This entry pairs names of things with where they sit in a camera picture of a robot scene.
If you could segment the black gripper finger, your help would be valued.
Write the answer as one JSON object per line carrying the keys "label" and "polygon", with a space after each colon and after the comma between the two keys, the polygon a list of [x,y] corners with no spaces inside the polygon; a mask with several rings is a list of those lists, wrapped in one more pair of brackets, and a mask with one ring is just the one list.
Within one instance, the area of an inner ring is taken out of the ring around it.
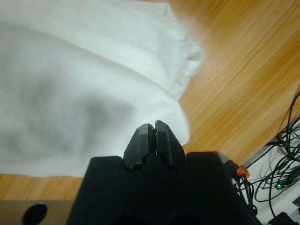
{"label": "black gripper finger", "polygon": [[156,134],[154,127],[142,124],[136,129],[123,154],[124,166],[130,171],[141,170],[149,155],[155,153]]}
{"label": "black gripper finger", "polygon": [[156,152],[162,158],[163,163],[172,169],[185,166],[185,153],[182,145],[170,127],[161,120],[155,123]]}

